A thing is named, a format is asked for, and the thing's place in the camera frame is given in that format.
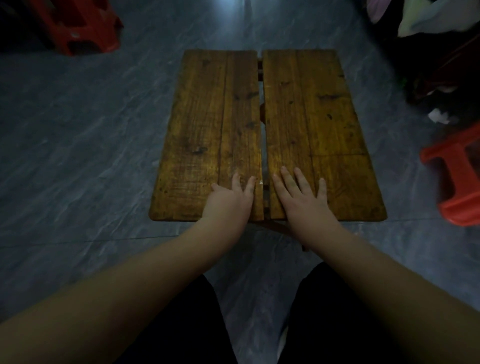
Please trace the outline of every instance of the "wood grain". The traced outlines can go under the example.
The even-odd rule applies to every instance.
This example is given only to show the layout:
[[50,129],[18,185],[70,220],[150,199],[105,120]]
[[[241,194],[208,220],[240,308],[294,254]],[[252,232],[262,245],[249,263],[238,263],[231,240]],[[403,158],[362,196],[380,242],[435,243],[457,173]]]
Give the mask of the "wood grain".
[[[211,184],[262,178],[257,53],[188,50],[183,56],[149,216],[196,221]],[[257,183],[251,220],[263,220]]]
[[[386,210],[340,62],[332,50],[263,52],[270,174],[300,167],[318,190],[323,177],[339,220],[382,221]],[[284,219],[274,189],[270,214]]]

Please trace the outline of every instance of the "tile floor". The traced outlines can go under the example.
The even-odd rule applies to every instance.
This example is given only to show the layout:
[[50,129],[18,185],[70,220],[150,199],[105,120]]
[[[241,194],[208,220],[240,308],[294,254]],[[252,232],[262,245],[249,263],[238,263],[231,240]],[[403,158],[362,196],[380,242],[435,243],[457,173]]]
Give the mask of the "tile floor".
[[[389,215],[346,226],[480,309],[480,229],[440,218],[438,174],[418,158],[441,127],[406,104],[353,0],[111,3],[125,24],[114,53],[0,55],[0,321],[188,227],[147,211],[191,48],[336,49]],[[319,261],[249,227],[207,273],[240,363],[276,362],[297,286]]]

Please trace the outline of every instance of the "black pants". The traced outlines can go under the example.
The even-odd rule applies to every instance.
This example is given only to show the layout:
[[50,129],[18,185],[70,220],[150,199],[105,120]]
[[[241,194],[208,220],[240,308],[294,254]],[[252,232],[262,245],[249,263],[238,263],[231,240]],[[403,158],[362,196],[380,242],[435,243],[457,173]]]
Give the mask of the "black pants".
[[[326,263],[301,282],[288,326],[281,364],[405,362],[389,333]],[[172,300],[117,360],[160,362],[237,362],[215,291],[205,276]]]

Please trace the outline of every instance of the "hand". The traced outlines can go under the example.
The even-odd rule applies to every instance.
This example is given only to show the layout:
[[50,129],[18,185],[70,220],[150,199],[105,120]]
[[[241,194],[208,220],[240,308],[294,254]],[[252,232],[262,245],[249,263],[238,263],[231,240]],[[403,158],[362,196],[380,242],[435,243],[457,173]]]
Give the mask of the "hand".
[[232,239],[239,239],[252,212],[256,180],[256,177],[250,177],[245,191],[241,188],[238,173],[233,176],[231,190],[212,184],[213,192],[208,197],[202,220],[213,223],[215,229],[228,230]]
[[320,179],[318,195],[315,197],[300,168],[294,169],[299,185],[286,167],[280,171],[287,187],[274,174],[276,193],[287,213],[290,228],[303,245],[312,248],[313,242],[325,234],[343,229],[328,208],[327,185],[323,178]]

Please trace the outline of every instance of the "red stool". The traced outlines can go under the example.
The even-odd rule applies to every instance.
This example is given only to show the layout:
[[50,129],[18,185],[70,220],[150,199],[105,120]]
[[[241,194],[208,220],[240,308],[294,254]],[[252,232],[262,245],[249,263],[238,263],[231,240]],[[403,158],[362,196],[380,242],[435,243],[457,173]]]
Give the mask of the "red stool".
[[47,26],[53,43],[68,56],[72,42],[91,41],[102,52],[112,52],[120,47],[117,28],[123,27],[108,0],[29,0],[32,8]]
[[467,146],[478,140],[480,122],[420,153],[422,163],[433,158],[443,158],[445,161],[455,194],[451,199],[440,203],[438,208],[445,219],[459,226],[480,224],[480,180],[465,152]]

